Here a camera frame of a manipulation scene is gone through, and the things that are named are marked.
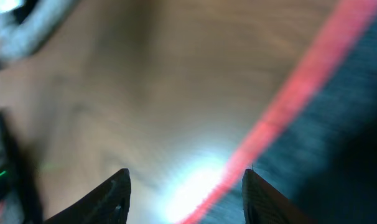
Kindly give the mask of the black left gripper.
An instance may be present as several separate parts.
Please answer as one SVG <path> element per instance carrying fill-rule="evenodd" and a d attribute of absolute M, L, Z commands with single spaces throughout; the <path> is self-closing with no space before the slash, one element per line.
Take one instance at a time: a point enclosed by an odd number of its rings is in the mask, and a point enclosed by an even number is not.
<path fill-rule="evenodd" d="M 0 223 L 43 223 L 34 178 L 0 110 Z"/>

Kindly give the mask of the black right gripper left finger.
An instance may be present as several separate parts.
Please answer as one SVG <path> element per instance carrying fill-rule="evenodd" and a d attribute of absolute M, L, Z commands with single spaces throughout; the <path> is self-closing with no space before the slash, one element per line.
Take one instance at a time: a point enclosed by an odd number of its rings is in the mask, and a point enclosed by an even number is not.
<path fill-rule="evenodd" d="M 130 197 L 129 170 L 123 168 L 45 224 L 126 224 Z"/>

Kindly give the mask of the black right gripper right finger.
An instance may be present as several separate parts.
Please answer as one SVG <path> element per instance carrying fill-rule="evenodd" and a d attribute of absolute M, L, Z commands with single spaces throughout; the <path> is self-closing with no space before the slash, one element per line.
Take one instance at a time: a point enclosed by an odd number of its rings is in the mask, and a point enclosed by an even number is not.
<path fill-rule="evenodd" d="M 314 223 L 252 169 L 244 172 L 242 194 L 246 224 Z"/>

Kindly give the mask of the dark teal athletic pants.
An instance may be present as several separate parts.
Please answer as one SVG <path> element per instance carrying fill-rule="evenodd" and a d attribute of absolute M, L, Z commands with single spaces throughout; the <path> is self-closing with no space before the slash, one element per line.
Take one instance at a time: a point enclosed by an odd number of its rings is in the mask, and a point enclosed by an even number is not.
<path fill-rule="evenodd" d="M 340 1 L 221 179 L 180 223 L 245 223 L 252 169 L 314 223 L 377 223 L 377 1 Z"/>

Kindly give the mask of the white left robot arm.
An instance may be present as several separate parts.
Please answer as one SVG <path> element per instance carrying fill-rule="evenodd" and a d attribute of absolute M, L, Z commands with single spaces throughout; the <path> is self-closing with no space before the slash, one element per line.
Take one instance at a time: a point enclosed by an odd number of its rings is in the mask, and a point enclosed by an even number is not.
<path fill-rule="evenodd" d="M 76 0 L 0 1 L 0 69 L 36 53 Z M 0 223 L 43 223 L 34 179 L 0 109 Z"/>

